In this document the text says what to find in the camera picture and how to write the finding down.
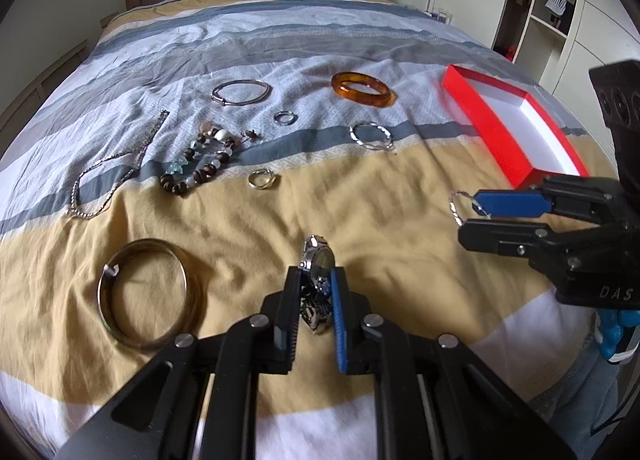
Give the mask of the thin silver bangle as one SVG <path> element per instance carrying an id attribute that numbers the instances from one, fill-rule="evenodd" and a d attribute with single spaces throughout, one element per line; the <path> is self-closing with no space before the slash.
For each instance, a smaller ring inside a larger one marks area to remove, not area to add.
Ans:
<path id="1" fill-rule="evenodd" d="M 222 106 L 245 106 L 269 98 L 272 86 L 259 79 L 242 78 L 222 82 L 213 88 L 210 97 Z"/>

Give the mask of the bedside table with items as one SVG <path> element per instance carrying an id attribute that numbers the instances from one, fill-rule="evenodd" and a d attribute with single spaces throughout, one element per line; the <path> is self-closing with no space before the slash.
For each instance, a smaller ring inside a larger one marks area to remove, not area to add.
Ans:
<path id="1" fill-rule="evenodd" d="M 452 15 L 447 10 L 430 11 L 427 15 L 430 19 L 443 24 L 450 24 L 452 20 Z"/>

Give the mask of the silver wristwatch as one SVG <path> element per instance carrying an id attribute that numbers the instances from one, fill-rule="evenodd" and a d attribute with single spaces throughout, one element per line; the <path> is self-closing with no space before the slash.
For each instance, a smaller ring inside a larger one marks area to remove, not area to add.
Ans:
<path id="1" fill-rule="evenodd" d="M 303 245 L 298 268 L 300 277 L 300 316 L 314 334 L 328 330 L 332 320 L 330 276 L 335 257 L 328 241 L 311 235 Z"/>

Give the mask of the white wardrobe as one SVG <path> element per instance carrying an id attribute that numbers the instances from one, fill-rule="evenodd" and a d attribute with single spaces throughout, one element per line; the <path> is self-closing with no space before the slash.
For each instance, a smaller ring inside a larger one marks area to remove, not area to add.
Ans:
<path id="1" fill-rule="evenodd" d="M 575 0 L 555 18 L 547 0 L 428 0 L 556 97 L 582 100 L 594 66 L 636 59 L 639 32 L 620 0 Z"/>

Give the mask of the striped duvet cover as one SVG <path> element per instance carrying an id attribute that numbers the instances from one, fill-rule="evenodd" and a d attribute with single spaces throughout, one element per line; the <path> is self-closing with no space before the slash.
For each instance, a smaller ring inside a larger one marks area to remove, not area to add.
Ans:
<path id="1" fill-rule="evenodd" d="M 524 89 L 588 171 L 608 159 L 523 70 L 455 27 L 384 0 L 173 0 L 117 18 L 1 160 L 1 406 L 43 458 L 146 362 L 96 309 L 104 264 L 142 238 L 194 257 L 198 334 L 281 287 L 308 235 L 350 286 L 407 331 L 448 331 L 587 458 L 617 402 L 589 309 L 555 301 L 525 261 L 462 249 L 454 190 L 506 178 L 442 89 L 449 65 Z M 390 87 L 386 108 L 335 94 L 333 75 Z M 263 102 L 222 106 L 232 79 Z"/>

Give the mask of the brown horn bangle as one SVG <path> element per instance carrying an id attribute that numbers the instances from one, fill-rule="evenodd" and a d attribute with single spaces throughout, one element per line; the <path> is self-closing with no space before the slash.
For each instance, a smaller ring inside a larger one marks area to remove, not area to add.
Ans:
<path id="1" fill-rule="evenodd" d="M 174 243 L 139 239 L 103 266 L 96 308 L 119 346 L 151 354 L 198 328 L 204 293 L 194 257 Z"/>

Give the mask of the red shallow box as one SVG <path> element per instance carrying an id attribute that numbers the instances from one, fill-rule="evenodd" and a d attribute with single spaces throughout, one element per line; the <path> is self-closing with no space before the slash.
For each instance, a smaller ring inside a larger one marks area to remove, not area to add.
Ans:
<path id="1" fill-rule="evenodd" d="M 528 188 L 548 175 L 588 175 L 570 140 L 529 92 L 457 65 L 448 66 L 442 87 L 513 188 Z"/>

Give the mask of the amber resin bangle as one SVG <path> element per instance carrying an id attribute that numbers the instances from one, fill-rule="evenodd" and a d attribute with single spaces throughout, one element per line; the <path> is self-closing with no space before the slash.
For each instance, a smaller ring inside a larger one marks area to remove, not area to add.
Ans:
<path id="1" fill-rule="evenodd" d="M 373 76 L 341 72 L 332 76 L 331 86 L 340 97 L 362 105 L 386 108 L 395 101 L 393 90 Z"/>

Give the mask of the low white wall cabinet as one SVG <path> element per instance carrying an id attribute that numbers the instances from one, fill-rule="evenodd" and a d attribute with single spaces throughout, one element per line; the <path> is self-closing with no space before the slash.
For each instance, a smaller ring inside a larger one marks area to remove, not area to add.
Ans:
<path id="1" fill-rule="evenodd" d="M 52 92 L 84 62 L 88 42 L 83 40 L 43 70 L 1 114 L 1 142 L 11 142 Z"/>

